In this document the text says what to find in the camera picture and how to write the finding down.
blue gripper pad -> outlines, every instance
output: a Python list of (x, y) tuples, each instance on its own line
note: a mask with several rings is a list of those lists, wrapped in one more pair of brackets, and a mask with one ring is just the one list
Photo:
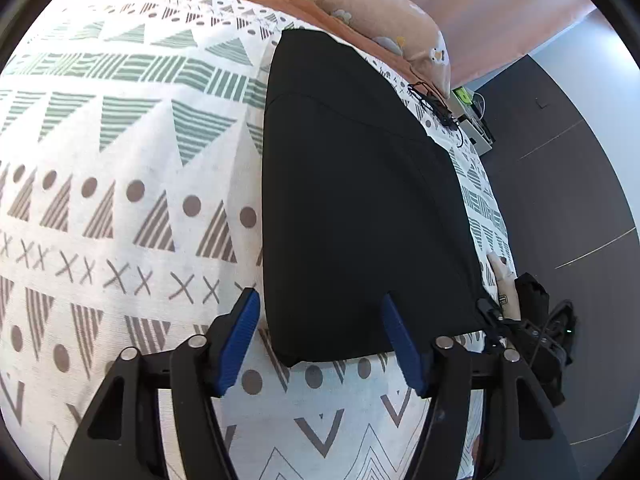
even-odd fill
[(381, 316), (386, 336), (396, 352), (396, 359), (404, 375), (404, 380), (407, 386), (413, 388), (416, 394), (421, 396), (427, 389), (427, 383), (422, 376), (422, 357), (389, 294), (385, 294), (385, 297), (382, 298)]
[(249, 348), (249, 343), (254, 335), (255, 327), (258, 325), (260, 317), (260, 295), (255, 291), (246, 296), (244, 305), (241, 306), (240, 314), (236, 322), (230, 327), (230, 333), (226, 343), (220, 352), (218, 360), (218, 380), (215, 387), (217, 393), (222, 397), (228, 388), (236, 383), (242, 361)]

black mechanical device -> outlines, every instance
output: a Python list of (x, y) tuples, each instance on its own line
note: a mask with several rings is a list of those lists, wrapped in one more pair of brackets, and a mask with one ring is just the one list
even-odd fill
[[(229, 314), (178, 348), (142, 355), (125, 348), (87, 409), (60, 480), (166, 480), (158, 389), (172, 391), (175, 425), (188, 480), (237, 480), (211, 397), (238, 376), (260, 313), (246, 288)], [(551, 404), (514, 349), (468, 352), (447, 336), (415, 350), (392, 298), (381, 315), (407, 384), (431, 397), (406, 480), (455, 480), (472, 389), (484, 390), (476, 479), (577, 480), (574, 459)]]

floor tile grout line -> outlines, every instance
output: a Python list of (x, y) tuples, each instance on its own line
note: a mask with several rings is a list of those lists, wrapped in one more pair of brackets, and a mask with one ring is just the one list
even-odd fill
[(578, 124), (580, 124), (581, 122), (583, 122), (584, 119), (580, 119), (577, 123), (572, 124), (571, 126), (569, 126), (566, 130), (564, 130), (563, 132), (557, 134), (555, 137), (549, 139), (547, 142), (544, 142), (543, 144), (540, 144), (537, 148), (534, 148), (533, 150), (531, 150), (529, 153), (526, 153), (525, 155), (521, 156), (519, 159), (516, 160), (516, 162), (518, 162), (519, 160), (522, 160), (523, 158), (525, 158), (526, 156), (531, 155), (531, 153), (536, 152), (537, 150), (539, 150), (540, 148), (542, 148), (543, 146), (548, 145), (548, 143), (552, 142), (553, 140), (556, 140), (558, 137), (564, 135), (565, 133), (567, 133), (569, 130), (571, 130), (572, 128), (575, 128)]
[(617, 240), (620, 240), (620, 238), (622, 238), (623, 236), (628, 235), (629, 233), (631, 233), (631, 232), (633, 232), (633, 231), (635, 231), (635, 230), (636, 230), (636, 227), (634, 226), (634, 227), (632, 227), (631, 229), (629, 229), (629, 231), (627, 231), (626, 233), (622, 233), (620, 236), (617, 236), (617, 237), (613, 238), (613, 240), (610, 240), (610, 241), (609, 241), (609, 242), (607, 242), (606, 244), (601, 245), (601, 246), (600, 246), (600, 247), (598, 247), (597, 249), (594, 249), (593, 251), (589, 251), (588, 253), (583, 254), (582, 256), (578, 256), (576, 259), (571, 260), (570, 262), (567, 262), (567, 263), (565, 263), (565, 264), (562, 264), (561, 266), (557, 266), (555, 270), (561, 269), (562, 267), (565, 267), (565, 266), (567, 266), (567, 265), (569, 265), (569, 264), (572, 264), (572, 263), (574, 263), (574, 262), (577, 262), (578, 260), (581, 260), (581, 259), (583, 259), (583, 258), (586, 258), (586, 257), (587, 257), (587, 256), (589, 256), (590, 254), (593, 254), (593, 253), (595, 253), (595, 252), (599, 251), (600, 249), (603, 249), (603, 248), (605, 248), (606, 246), (611, 245), (613, 242), (615, 242), (615, 241), (617, 241)]
[(616, 431), (622, 430), (623, 428), (627, 427), (629, 424), (623, 424), (622, 426), (616, 428), (615, 430), (611, 430), (611, 431), (607, 431), (607, 433), (603, 433), (600, 435), (596, 435), (596, 436), (592, 436), (591, 438), (585, 438), (584, 440), (579, 440), (578, 442), (572, 442), (571, 444), (569, 444), (569, 446), (574, 446), (575, 444), (582, 444), (583, 442), (588, 442), (590, 440), (594, 440), (595, 438), (600, 438), (601, 436), (607, 436), (608, 434), (611, 433), (615, 433)]

silver screw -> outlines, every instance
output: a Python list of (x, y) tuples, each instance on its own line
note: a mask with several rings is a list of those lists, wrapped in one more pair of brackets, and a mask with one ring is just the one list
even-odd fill
[(201, 348), (207, 344), (207, 338), (203, 335), (194, 335), (189, 338), (189, 346), (191, 348)]
[(513, 348), (507, 348), (502, 355), (510, 363), (517, 363), (520, 360), (520, 354)]
[(125, 348), (122, 352), (120, 352), (120, 357), (123, 361), (131, 361), (137, 355), (138, 355), (138, 349), (133, 348), (133, 346)]
[(453, 348), (453, 339), (445, 335), (441, 335), (439, 338), (436, 339), (436, 346), (438, 348), (442, 348), (443, 350), (448, 350), (449, 348)]

bed sheet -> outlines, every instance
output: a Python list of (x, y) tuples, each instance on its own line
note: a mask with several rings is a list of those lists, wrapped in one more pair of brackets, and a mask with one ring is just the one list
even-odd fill
[[(243, 287), (262, 292), (262, 119), (292, 27), (315, 28), (246, 0), (54, 0), (0, 76), (0, 407), (44, 479), (122, 348), (174, 348)], [(485, 252), (513, 260), (473, 146), (358, 52), (451, 156), (495, 297)], [(481, 351), (484, 336), (459, 341)], [(160, 404), (170, 476), (184, 479), (170, 392)], [(392, 353), (284, 367), (262, 314), (214, 406), (242, 480), (395, 480), (428, 401)], [(459, 478), (481, 411), (473, 392)]]

